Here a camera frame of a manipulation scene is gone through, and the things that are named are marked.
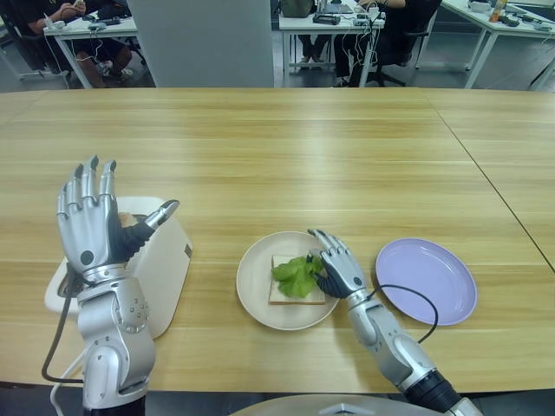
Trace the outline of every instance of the shoe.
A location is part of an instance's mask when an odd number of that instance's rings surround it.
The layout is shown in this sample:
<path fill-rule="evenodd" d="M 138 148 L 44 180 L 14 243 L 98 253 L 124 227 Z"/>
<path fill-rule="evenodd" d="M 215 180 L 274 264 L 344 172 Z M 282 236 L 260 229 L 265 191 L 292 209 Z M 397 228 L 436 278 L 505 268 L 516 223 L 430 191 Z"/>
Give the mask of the shoe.
<path fill-rule="evenodd" d="M 333 88 L 347 88 L 350 87 L 349 82 L 346 80 L 340 80 Z"/>
<path fill-rule="evenodd" d="M 131 69 L 124 68 L 121 70 L 121 74 L 114 75 L 112 73 L 112 67 L 106 65 L 102 68 L 102 76 L 106 78 L 111 78 L 119 82 L 125 82 L 133 78 L 133 71 Z"/>

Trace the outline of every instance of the backpack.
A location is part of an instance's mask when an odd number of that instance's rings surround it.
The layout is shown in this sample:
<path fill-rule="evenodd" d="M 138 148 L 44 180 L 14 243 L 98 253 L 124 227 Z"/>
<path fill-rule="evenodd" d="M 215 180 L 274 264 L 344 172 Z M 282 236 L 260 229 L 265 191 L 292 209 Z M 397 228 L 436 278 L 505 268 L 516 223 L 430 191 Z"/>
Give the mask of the backpack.
<path fill-rule="evenodd" d="M 314 0 L 281 0 L 284 17 L 307 17 L 315 8 Z"/>

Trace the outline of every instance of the bread slice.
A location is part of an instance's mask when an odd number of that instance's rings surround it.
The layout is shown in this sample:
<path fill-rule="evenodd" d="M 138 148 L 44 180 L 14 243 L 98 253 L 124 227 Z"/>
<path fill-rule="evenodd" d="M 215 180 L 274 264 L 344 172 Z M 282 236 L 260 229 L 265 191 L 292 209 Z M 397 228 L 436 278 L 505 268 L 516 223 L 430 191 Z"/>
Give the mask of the bread slice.
<path fill-rule="evenodd" d="M 278 267 L 279 264 L 288 263 L 292 258 L 298 256 L 276 255 L 271 257 L 271 267 Z M 279 290 L 279 282 L 271 279 L 270 286 L 270 305 L 324 305 L 326 303 L 325 294 L 317 286 L 306 297 L 288 297 Z"/>

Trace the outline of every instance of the laptop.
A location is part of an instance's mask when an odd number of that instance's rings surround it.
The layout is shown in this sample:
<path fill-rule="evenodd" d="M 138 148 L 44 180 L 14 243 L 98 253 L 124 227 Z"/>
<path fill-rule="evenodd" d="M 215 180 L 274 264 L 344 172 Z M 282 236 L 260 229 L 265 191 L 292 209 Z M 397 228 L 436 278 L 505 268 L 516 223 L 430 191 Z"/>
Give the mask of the laptop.
<path fill-rule="evenodd" d="M 348 15 L 353 10 L 347 4 L 331 4 L 328 0 L 319 0 L 318 12 L 326 15 Z"/>

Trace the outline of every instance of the robotic hand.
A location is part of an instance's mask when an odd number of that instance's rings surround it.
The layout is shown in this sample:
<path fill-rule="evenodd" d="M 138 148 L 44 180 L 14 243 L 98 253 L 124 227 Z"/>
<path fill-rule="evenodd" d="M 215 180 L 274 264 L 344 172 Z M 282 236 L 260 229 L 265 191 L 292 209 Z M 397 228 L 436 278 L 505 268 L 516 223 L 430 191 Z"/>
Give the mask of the robotic hand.
<path fill-rule="evenodd" d="M 62 188 L 57 218 L 69 275 L 80 276 L 79 331 L 85 341 L 83 406 L 87 414 L 118 409 L 144 413 L 154 343 L 147 328 L 148 305 L 127 261 L 179 206 L 167 201 L 138 224 L 122 228 L 114 195 L 115 161 L 103 168 L 95 191 L 98 158 L 79 165 Z"/>
<path fill-rule="evenodd" d="M 318 287 L 347 299 L 349 318 L 358 341 L 372 354 L 382 374 L 417 406 L 455 416 L 481 416 L 469 399 L 462 399 L 434 363 L 400 326 L 382 302 L 369 294 L 367 281 L 349 248 L 321 230 L 308 230 L 320 251 L 327 277 L 317 275 Z"/>

